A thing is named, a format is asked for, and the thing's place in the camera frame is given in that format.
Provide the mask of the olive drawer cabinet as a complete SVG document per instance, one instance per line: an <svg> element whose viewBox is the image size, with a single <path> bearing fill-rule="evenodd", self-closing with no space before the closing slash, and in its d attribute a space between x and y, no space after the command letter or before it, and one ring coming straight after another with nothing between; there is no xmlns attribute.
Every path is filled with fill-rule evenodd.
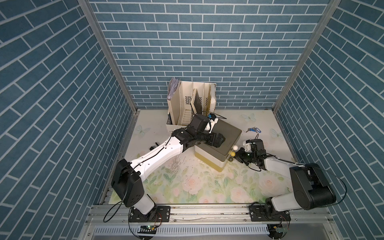
<svg viewBox="0 0 384 240"><path fill-rule="evenodd" d="M219 120L214 126L212 134L215 135L212 145L200 144L195 146L195 156L218 172L222 172L227 165L233 146L240 139L242 131Z"/></svg>

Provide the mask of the blue tag keys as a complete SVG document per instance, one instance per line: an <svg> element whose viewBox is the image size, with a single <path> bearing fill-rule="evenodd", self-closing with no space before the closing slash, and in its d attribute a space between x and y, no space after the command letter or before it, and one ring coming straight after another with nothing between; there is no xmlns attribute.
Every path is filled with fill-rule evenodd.
<svg viewBox="0 0 384 240"><path fill-rule="evenodd" d="M248 128L246 130L246 133L248 133L248 132L255 132L255 133L260 134L262 131L259 128L257 128L257 127L252 127L252 128Z"/></svg>

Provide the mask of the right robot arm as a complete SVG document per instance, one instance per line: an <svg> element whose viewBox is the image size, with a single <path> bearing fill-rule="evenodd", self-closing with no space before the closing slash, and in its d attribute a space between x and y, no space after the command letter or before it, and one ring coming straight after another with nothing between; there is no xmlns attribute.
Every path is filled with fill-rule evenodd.
<svg viewBox="0 0 384 240"><path fill-rule="evenodd" d="M299 164L267 153L261 139L243 142L241 148L233 147L232 156L240 163L255 164L260 170L278 173L292 182L293 191L266 200L269 212L312 210L328 207L337 197L322 169L317 164Z"/></svg>

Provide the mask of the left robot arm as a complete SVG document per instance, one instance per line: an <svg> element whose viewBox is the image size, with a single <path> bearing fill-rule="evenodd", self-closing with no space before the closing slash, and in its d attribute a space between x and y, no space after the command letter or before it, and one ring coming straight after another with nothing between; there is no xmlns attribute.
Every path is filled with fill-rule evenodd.
<svg viewBox="0 0 384 240"><path fill-rule="evenodd" d="M219 148L225 141L223 134L214 133L219 118L195 114L184 128L176 129L162 144L135 160L121 160L117 163L111 186L127 208L134 207L141 214L151 214L155 202L145 194L143 182L158 167L197 144Z"/></svg>

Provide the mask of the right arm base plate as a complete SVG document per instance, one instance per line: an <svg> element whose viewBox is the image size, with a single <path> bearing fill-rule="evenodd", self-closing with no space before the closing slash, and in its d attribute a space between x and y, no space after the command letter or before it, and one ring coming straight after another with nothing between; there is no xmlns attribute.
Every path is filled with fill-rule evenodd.
<svg viewBox="0 0 384 240"><path fill-rule="evenodd" d="M249 212L252 222L290 222L289 211L277 212L271 206L250 205Z"/></svg>

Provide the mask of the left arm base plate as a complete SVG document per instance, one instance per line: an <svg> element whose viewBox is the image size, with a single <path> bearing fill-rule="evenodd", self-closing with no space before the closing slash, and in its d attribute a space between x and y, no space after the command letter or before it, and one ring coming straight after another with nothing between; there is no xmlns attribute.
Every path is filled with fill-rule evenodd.
<svg viewBox="0 0 384 240"><path fill-rule="evenodd" d="M157 206L150 210L147 214L142 214L138 209L133 208L129 215L130 223L168 223L170 220L171 207Z"/></svg>

